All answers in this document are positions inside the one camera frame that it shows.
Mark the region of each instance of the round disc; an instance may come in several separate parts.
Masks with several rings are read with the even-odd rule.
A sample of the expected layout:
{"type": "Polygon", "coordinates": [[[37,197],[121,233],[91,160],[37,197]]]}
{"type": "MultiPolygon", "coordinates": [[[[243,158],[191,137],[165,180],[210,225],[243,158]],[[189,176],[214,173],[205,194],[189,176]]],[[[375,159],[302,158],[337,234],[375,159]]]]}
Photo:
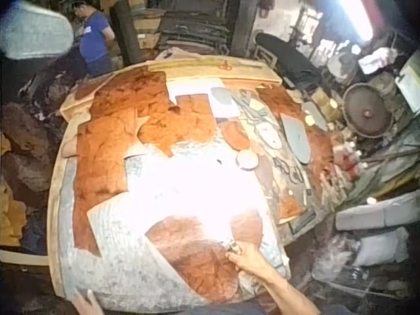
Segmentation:
{"type": "Polygon", "coordinates": [[[351,86],[344,95],[344,116],[355,131],[367,138],[379,138],[392,125],[392,114],[378,90],[364,84],[351,86]]]}

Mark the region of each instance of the wooden board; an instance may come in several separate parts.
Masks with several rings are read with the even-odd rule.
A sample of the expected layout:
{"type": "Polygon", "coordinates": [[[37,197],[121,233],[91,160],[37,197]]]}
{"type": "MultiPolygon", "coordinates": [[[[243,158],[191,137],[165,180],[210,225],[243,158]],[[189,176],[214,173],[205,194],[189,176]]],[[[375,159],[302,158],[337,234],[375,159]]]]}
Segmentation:
{"type": "MultiPolygon", "coordinates": [[[[226,56],[206,56],[203,58],[182,60],[153,60],[127,67],[114,72],[114,74],[120,74],[141,66],[148,66],[148,70],[151,72],[165,72],[167,81],[199,77],[218,77],[221,79],[256,80],[265,83],[271,82],[278,85],[282,82],[267,65],[261,62],[226,56]]],[[[95,89],[90,95],[87,95],[80,100],[75,99],[75,92],[70,93],[60,107],[60,113],[64,119],[69,121],[74,114],[84,112],[86,108],[89,108],[96,91],[99,90],[101,86],[95,89]]]]}
{"type": "Polygon", "coordinates": [[[65,297],[65,294],[61,278],[60,257],[58,250],[58,208],[60,205],[61,185],[67,164],[67,159],[64,159],[61,156],[61,151],[64,145],[76,136],[77,127],[89,119],[90,115],[85,112],[84,114],[75,115],[69,121],[60,149],[58,150],[54,171],[52,173],[47,213],[47,249],[52,286],[59,297],[65,297]]]}
{"type": "Polygon", "coordinates": [[[0,261],[5,264],[21,264],[24,266],[48,266],[48,256],[29,255],[3,251],[0,249],[0,261]]]}

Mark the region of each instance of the human hand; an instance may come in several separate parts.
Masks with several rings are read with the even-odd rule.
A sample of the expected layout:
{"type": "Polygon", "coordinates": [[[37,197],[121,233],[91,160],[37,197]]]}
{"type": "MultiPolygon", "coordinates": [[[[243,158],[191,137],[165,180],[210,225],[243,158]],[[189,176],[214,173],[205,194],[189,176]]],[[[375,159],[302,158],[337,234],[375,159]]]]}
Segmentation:
{"type": "Polygon", "coordinates": [[[72,301],[74,307],[80,315],[104,315],[102,308],[100,307],[96,297],[93,295],[92,290],[87,290],[86,301],[84,297],[79,293],[78,290],[74,293],[74,299],[72,301]]]}
{"type": "Polygon", "coordinates": [[[238,253],[227,252],[226,257],[229,261],[261,280],[269,277],[274,269],[261,254],[257,246],[245,241],[236,241],[236,245],[240,251],[238,253]]]}

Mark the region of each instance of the man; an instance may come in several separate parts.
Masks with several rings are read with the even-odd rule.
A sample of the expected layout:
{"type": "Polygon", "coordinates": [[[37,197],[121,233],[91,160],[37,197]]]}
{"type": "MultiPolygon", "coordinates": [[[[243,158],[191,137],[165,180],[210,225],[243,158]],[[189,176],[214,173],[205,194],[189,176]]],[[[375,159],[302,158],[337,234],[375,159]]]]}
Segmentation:
{"type": "MultiPolygon", "coordinates": [[[[240,254],[227,253],[227,258],[239,269],[253,275],[261,282],[276,302],[280,312],[285,315],[351,315],[343,306],[329,306],[322,313],[314,303],[301,292],[283,279],[270,263],[263,257],[253,243],[237,241],[240,254]]],[[[92,291],[88,291],[86,301],[78,292],[75,294],[73,304],[81,315],[103,315],[103,311],[95,299],[92,291]]],[[[220,306],[197,307],[177,315],[210,315],[210,314],[244,314],[263,315],[264,310],[252,302],[244,302],[220,306]]]]}
{"type": "Polygon", "coordinates": [[[112,71],[111,57],[107,42],[116,36],[106,17],[85,1],[73,3],[74,14],[85,19],[80,53],[86,61],[91,77],[98,77],[112,71]]]}

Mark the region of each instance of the black object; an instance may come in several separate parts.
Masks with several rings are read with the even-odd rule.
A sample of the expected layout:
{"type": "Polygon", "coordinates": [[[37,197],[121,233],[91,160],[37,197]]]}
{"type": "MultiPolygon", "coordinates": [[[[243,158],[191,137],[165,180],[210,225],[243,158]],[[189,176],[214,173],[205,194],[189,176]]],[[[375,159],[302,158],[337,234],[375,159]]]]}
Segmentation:
{"type": "Polygon", "coordinates": [[[112,6],[110,8],[110,17],[115,37],[121,49],[124,66],[142,62],[137,32],[134,29],[133,16],[131,15],[128,0],[119,0],[112,6]]]}
{"type": "Polygon", "coordinates": [[[289,222],[292,234],[299,233],[306,225],[316,218],[315,208],[310,206],[299,218],[289,222]]]}
{"type": "Polygon", "coordinates": [[[195,52],[194,44],[205,45],[218,54],[228,53],[229,30],[226,22],[202,12],[167,11],[159,25],[159,48],[172,47],[173,42],[190,43],[187,51],[195,52]]]}
{"type": "Polygon", "coordinates": [[[331,97],[331,90],[324,84],[319,69],[290,43],[265,33],[257,34],[255,41],[277,57],[275,71],[280,76],[288,77],[299,90],[309,94],[322,87],[331,97]]]}

